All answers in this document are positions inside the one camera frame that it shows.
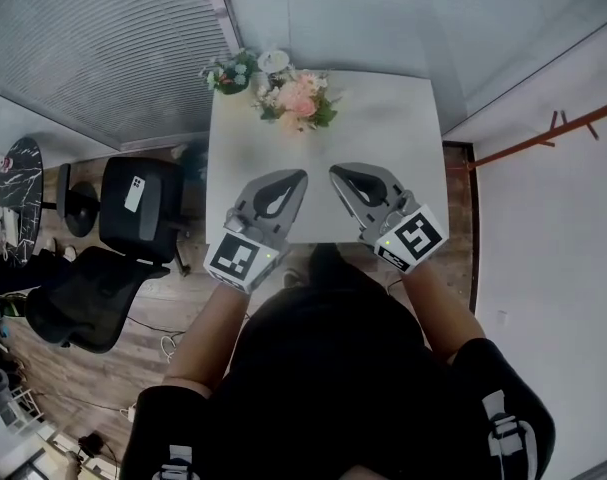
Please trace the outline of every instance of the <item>black marble table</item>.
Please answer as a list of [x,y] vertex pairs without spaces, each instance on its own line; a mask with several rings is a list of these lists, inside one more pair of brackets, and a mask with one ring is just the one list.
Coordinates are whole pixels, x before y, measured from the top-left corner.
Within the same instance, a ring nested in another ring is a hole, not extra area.
[[7,245],[8,261],[24,266],[36,244],[43,206],[43,162],[38,144],[30,137],[14,143],[7,155],[12,167],[0,174],[0,207],[19,214],[19,241],[16,247]]

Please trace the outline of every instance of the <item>coat rack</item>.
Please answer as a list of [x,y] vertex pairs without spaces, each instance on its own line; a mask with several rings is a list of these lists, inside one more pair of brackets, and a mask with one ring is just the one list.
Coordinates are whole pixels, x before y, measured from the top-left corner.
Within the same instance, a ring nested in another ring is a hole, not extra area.
[[561,135],[571,132],[572,130],[582,128],[583,126],[587,127],[587,129],[592,134],[592,137],[594,137],[594,140],[599,140],[599,136],[596,133],[594,127],[592,126],[592,123],[603,119],[604,117],[607,117],[607,105],[597,108],[589,114],[577,117],[573,121],[568,121],[565,115],[565,111],[561,110],[561,120],[563,121],[563,124],[560,126],[556,126],[557,117],[558,112],[555,110],[554,114],[552,115],[552,124],[550,125],[550,129],[547,132],[537,135],[536,137],[532,137],[531,139],[521,142],[520,144],[516,144],[512,147],[503,149],[501,151],[498,151],[497,153],[486,156],[485,158],[481,158],[477,162],[471,162],[467,165],[468,171],[472,171],[477,167],[481,167],[482,165],[486,165],[490,162],[505,158],[506,156],[513,155],[514,153],[518,153],[519,151],[523,151],[524,149],[531,148],[532,146],[543,145],[549,147],[556,147],[556,144],[550,142],[551,139],[560,137]]

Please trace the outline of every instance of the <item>flower bouquet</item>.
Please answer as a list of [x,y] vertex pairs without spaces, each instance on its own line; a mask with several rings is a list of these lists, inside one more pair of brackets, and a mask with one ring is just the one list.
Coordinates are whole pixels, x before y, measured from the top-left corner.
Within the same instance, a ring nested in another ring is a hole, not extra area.
[[290,135],[329,126],[337,114],[326,97],[327,74],[288,69],[278,75],[280,87],[259,87],[255,106],[261,119],[278,121]]
[[210,59],[200,76],[205,76],[211,90],[223,94],[238,94],[247,89],[252,73],[256,71],[256,57],[252,52],[241,49],[232,59],[221,63],[216,58]]

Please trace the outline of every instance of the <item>shoe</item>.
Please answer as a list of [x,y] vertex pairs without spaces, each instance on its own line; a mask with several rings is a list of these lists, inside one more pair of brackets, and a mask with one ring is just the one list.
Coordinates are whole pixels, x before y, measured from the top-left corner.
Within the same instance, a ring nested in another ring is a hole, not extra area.
[[305,286],[305,279],[299,271],[288,268],[283,272],[283,288],[296,288],[299,286]]
[[72,247],[71,245],[68,245],[65,248],[65,254],[63,254],[63,257],[67,261],[69,261],[70,263],[72,263],[76,259],[76,249],[74,247]]
[[43,247],[43,249],[45,249],[46,251],[50,251],[52,254],[56,254],[57,245],[58,244],[56,243],[55,238],[48,238],[45,242],[45,247]]

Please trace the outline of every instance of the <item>floor plank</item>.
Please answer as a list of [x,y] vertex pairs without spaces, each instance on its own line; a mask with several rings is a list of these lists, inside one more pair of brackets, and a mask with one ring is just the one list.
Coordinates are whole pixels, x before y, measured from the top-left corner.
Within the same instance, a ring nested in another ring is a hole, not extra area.
[[[434,264],[457,297],[469,304],[472,279],[472,207],[469,177],[461,169],[465,153],[459,148],[446,147],[447,190],[450,214],[450,240],[434,257]],[[149,156],[172,161],[169,150],[154,150],[130,156]],[[101,177],[107,159],[76,164],[72,168],[72,184],[89,181],[100,194]],[[57,169],[45,172],[45,201],[54,201]],[[184,197],[184,213],[194,219],[188,238],[180,240],[180,250],[192,273],[182,278],[174,265],[163,279],[143,284],[132,304],[129,315],[153,327],[170,330],[186,329],[198,314],[216,283],[202,267],[207,252],[204,243],[205,190],[199,183],[188,183]],[[73,245],[78,252],[89,246],[103,246],[98,225],[84,238],[73,237],[61,224],[56,212],[44,211],[37,248],[47,238],[56,237],[61,246]],[[282,271],[288,266],[303,267],[313,245],[294,247]],[[398,279],[396,270],[377,260],[360,244],[342,244],[340,250],[350,263],[367,272],[382,284]],[[273,274],[253,295],[250,314],[281,288],[280,272]],[[408,305],[402,287],[395,285],[391,293]],[[122,457],[131,429],[127,419],[117,409],[127,408],[140,391],[157,384],[165,371],[167,360],[160,350],[163,333],[147,329],[127,320],[116,346],[107,354],[94,355],[76,347],[62,349],[45,344],[23,319],[7,323],[10,336],[5,340],[11,353],[26,366],[28,383],[41,395],[38,401],[48,419],[55,423],[67,421],[78,411],[67,429],[73,437],[98,431],[107,439],[118,459]],[[110,409],[95,407],[84,400]]]

